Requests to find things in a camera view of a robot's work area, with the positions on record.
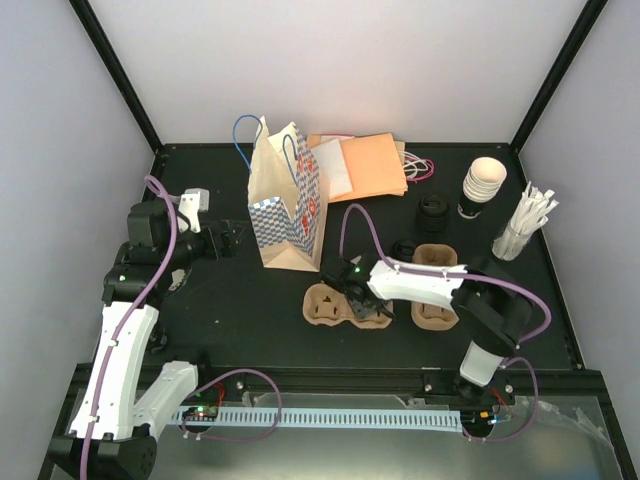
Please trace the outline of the brown cardboard cup carrier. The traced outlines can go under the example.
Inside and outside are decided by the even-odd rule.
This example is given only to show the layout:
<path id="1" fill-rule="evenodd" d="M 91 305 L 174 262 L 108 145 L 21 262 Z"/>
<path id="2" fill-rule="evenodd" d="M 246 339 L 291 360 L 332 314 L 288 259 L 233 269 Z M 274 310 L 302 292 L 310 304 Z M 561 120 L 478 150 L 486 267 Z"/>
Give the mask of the brown cardboard cup carrier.
<path id="1" fill-rule="evenodd" d="M 444 244 L 422 244 L 413 254 L 412 262 L 427 266 L 455 266 L 458 263 L 456 251 Z M 428 331 L 447 331 L 459 321 L 456 314 L 433 304 L 411 303 L 411 318 L 414 324 Z"/>

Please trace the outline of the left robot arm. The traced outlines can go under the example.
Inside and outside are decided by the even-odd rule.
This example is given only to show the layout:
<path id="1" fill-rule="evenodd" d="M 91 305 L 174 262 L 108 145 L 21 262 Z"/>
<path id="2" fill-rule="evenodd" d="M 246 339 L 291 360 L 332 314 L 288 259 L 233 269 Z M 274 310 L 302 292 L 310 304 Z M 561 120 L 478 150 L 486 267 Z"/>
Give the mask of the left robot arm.
<path id="1" fill-rule="evenodd" d="M 207 397 L 213 372 L 199 364 L 166 363 L 137 392 L 146 354 L 165 347 L 160 307 L 200 259 L 234 255 L 228 221 L 204 222 L 209 194 L 189 189 L 168 207 L 162 200 L 131 207 L 128 239 L 103 280 L 102 325 L 84 397 L 67 433 L 51 439 L 48 456 L 73 479 L 146 479 L 157 443 L 186 396 Z"/>

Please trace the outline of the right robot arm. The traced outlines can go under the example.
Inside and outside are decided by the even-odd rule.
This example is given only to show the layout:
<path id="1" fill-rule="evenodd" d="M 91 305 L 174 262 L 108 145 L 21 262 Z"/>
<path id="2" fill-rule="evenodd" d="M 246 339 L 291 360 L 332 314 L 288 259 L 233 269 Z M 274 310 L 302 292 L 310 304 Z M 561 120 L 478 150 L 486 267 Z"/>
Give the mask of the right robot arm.
<path id="1" fill-rule="evenodd" d="M 487 276 L 483 266 L 428 266 L 363 256 L 338 258 L 320 276 L 346 296 L 356 313 L 388 313 L 391 301 L 453 312 L 470 335 L 454 388 L 461 400 L 476 403 L 490 392 L 499 366 L 515 354 L 533 313 L 530 300 L 508 288 L 506 280 Z"/>

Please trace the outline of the blue checkered paper bag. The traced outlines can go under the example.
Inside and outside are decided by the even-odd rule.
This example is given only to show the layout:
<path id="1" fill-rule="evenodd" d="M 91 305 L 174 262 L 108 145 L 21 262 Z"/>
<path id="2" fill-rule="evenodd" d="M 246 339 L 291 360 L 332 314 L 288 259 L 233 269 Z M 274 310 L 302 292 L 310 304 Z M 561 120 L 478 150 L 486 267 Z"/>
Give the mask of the blue checkered paper bag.
<path id="1" fill-rule="evenodd" d="M 246 155 L 233 135 L 233 144 L 248 171 L 247 209 L 266 268 L 320 270 L 329 180 L 295 123 L 272 134 L 266 119 L 253 114 L 241 121 L 257 122 L 252 153 Z"/>

